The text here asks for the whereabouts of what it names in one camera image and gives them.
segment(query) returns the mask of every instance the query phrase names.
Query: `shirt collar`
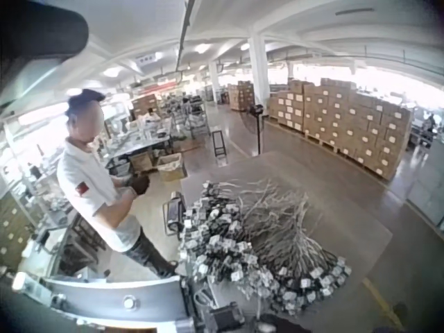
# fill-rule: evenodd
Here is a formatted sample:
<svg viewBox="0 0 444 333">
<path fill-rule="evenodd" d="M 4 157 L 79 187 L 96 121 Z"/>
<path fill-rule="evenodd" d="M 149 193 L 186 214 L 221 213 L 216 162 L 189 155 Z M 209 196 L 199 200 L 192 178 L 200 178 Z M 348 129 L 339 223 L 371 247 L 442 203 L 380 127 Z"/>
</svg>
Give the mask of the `shirt collar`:
<svg viewBox="0 0 444 333">
<path fill-rule="evenodd" d="M 93 156 L 92 153 L 87 153 L 86 151 L 82 151 L 80 148 L 77 148 L 73 144 L 70 144 L 66 139 L 65 139 L 65 152 L 82 161 L 86 161 L 89 158 L 91 158 L 91 156 Z"/>
</svg>

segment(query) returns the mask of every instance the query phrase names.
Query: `white ceiling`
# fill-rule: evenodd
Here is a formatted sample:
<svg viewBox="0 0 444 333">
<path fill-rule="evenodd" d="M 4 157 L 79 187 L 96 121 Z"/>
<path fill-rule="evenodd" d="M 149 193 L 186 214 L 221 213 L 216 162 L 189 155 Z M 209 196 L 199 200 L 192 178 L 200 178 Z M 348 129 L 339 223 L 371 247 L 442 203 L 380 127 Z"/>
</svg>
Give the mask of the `white ceiling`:
<svg viewBox="0 0 444 333">
<path fill-rule="evenodd" d="M 91 80 L 104 87 L 125 86 L 134 79 L 176 69 L 185 3 L 181 0 L 46 0 L 79 12 L 89 25 L 85 50 L 58 67 L 27 98 L 11 108 L 25 112 L 65 100 L 66 90 Z M 444 48 L 433 11 L 417 0 L 196 0 L 191 13 L 181 70 L 196 71 L 209 61 L 249 59 L 241 51 L 251 33 L 263 33 L 269 58 L 306 61 L 313 52 L 323 63 L 377 65 L 405 71 L 444 85 Z M 373 12 L 336 16 L 342 10 Z M 211 44 L 204 54 L 195 51 Z M 139 67 L 137 56 L 162 52 L 162 58 Z M 117 78 L 103 71 L 122 67 Z"/>
</svg>

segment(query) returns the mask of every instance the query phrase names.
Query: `stool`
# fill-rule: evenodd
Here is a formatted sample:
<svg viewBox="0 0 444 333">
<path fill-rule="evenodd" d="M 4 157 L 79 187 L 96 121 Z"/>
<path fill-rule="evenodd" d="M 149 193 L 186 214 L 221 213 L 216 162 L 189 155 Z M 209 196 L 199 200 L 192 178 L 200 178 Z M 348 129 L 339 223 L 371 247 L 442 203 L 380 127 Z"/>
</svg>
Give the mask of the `stool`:
<svg viewBox="0 0 444 333">
<path fill-rule="evenodd" d="M 210 128 L 211 136 L 213 138 L 213 148 L 214 148 L 214 156 L 218 157 L 220 155 L 227 155 L 227 151 L 225 149 L 225 142 L 223 141 L 222 130 L 219 126 L 213 126 Z M 219 134 L 222 146 L 216 146 L 216 135 Z"/>
</svg>

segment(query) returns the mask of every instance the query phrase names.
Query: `black glove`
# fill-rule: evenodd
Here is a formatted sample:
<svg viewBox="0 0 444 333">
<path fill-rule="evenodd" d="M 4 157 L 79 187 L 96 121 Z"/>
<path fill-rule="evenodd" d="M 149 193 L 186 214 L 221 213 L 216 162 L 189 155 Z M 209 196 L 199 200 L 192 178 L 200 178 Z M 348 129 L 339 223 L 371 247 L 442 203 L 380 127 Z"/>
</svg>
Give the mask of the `black glove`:
<svg viewBox="0 0 444 333">
<path fill-rule="evenodd" d="M 138 196 L 145 194 L 150 186 L 150 178 L 148 176 L 134 177 L 130 179 L 129 185 L 135 190 Z"/>
</svg>

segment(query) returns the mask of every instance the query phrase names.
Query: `shirt sleeve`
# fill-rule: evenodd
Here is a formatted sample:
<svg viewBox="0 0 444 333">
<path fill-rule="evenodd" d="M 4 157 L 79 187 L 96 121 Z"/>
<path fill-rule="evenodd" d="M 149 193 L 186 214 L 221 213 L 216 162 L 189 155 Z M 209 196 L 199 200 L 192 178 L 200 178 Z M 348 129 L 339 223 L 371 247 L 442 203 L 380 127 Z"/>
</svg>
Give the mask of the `shirt sleeve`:
<svg viewBox="0 0 444 333">
<path fill-rule="evenodd" d="M 58 172 L 58 181 L 68 201 L 85 218 L 94 216 L 106 204 L 88 177 L 79 171 Z"/>
</svg>

